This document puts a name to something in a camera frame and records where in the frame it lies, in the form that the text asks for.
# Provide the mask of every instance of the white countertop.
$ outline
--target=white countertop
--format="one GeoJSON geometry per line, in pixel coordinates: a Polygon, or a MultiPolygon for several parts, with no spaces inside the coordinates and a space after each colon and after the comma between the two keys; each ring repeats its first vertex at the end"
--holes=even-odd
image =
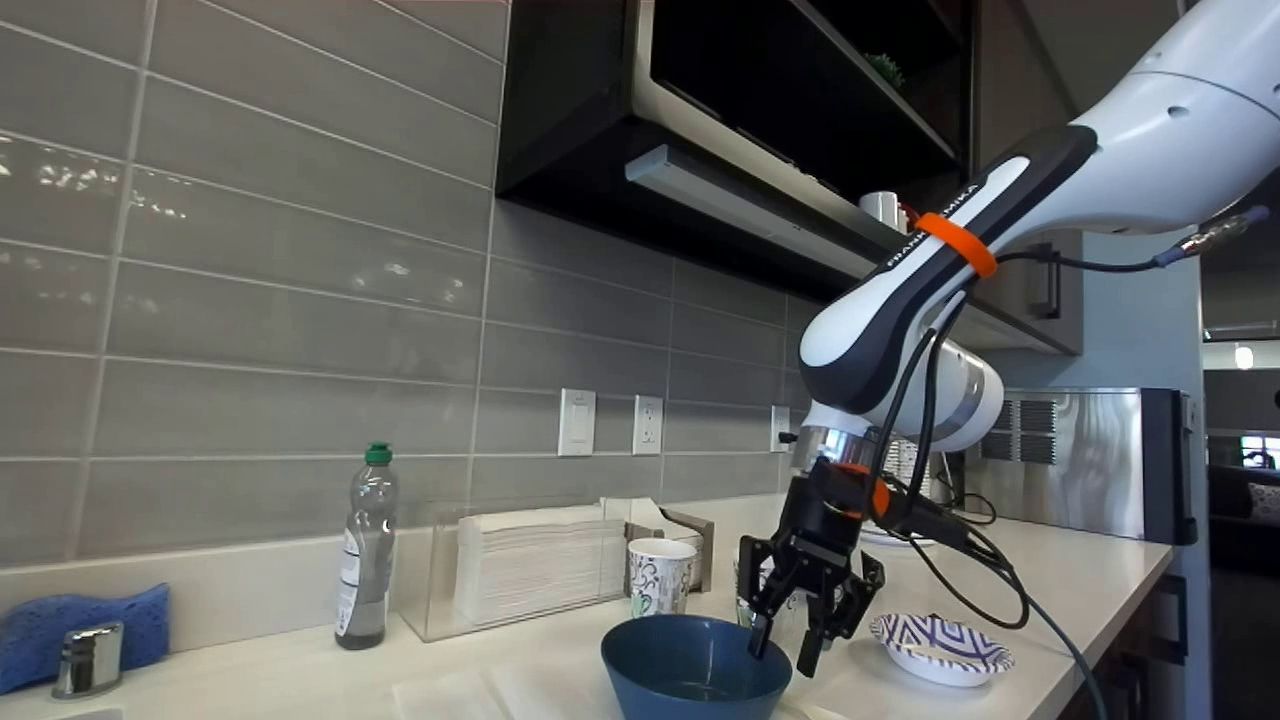
{"type": "MultiPolygon", "coordinates": [[[[1020,567],[1030,594],[1096,660],[1127,624],[1137,603],[1171,559],[1163,545],[1113,542],[1042,523],[1001,521],[988,538],[1020,567]]],[[[796,677],[782,716],[1055,716],[1080,677],[1066,644],[1032,620],[1001,633],[966,612],[910,547],[862,545],[885,559],[885,594],[852,641],[821,657],[816,681],[796,677]],[[880,612],[941,612],[994,633],[1014,652],[1014,672],[988,687],[941,687],[905,677],[870,641],[880,612]]],[[[957,554],[932,547],[941,567],[986,608],[1014,618],[1014,597],[957,554]]],[[[718,567],[718,594],[696,597],[694,612],[733,618],[733,567],[718,567]]],[[[339,652],[327,630],[286,633],[243,644],[178,652],[163,665],[127,672],[121,687],[87,701],[51,701],[32,687],[0,701],[8,720],[199,720],[199,716],[307,716],[307,720],[609,720],[622,716],[602,638],[629,618],[623,601],[545,618],[498,633],[419,644],[400,620],[367,652],[339,652]]],[[[782,620],[775,641],[799,647],[799,624],[782,620]]]]}

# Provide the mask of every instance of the blue bowl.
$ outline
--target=blue bowl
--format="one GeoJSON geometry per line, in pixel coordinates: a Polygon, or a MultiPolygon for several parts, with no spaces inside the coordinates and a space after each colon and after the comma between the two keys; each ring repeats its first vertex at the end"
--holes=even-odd
{"type": "Polygon", "coordinates": [[[707,618],[635,618],[618,624],[606,669],[629,720],[770,720],[792,681],[789,657],[707,618]]]}

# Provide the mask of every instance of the plastic bottle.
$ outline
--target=plastic bottle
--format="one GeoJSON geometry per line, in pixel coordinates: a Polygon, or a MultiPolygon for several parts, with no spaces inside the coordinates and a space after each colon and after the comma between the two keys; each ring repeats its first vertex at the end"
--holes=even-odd
{"type": "Polygon", "coordinates": [[[367,445],[366,469],[351,482],[351,514],[346,529],[346,566],[333,633],[339,647],[372,647],[384,641],[397,495],[400,482],[392,471],[392,450],[367,445]]]}

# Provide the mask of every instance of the robotic arm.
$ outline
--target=robotic arm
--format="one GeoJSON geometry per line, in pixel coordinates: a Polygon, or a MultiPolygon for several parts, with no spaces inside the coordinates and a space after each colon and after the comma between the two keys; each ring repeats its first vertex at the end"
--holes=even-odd
{"type": "MultiPolygon", "coordinates": [[[[1190,227],[1230,212],[1280,165],[1280,6],[1202,0],[1096,110],[1035,137],[943,207],[988,255],[1017,242],[1075,227],[1190,227]]],[[[941,345],[977,268],[917,231],[871,281],[827,304],[799,340],[814,398],[808,433],[842,445],[792,482],[771,542],[745,538],[741,601],[757,647],[775,608],[808,597],[799,672],[831,638],[852,638],[885,574],[852,547],[865,521],[926,534],[952,547],[966,523],[880,478],[888,438],[926,428],[938,452],[977,445],[1001,417],[1001,376],[941,345]],[[932,374],[920,349],[941,345],[932,374]]]]}

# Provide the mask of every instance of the wall outlet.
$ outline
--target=wall outlet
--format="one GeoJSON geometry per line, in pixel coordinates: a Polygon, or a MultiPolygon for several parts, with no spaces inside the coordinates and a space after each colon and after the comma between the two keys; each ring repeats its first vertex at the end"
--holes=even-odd
{"type": "Polygon", "coordinates": [[[770,452],[785,452],[789,445],[785,445],[785,438],[792,433],[792,409],[785,409],[785,406],[771,406],[770,409],[770,452]]]}
{"type": "Polygon", "coordinates": [[[595,392],[562,387],[556,455],[593,455],[593,452],[595,452],[595,392]]]}
{"type": "Polygon", "coordinates": [[[666,402],[660,398],[635,398],[634,452],[666,452],[666,402]]]}

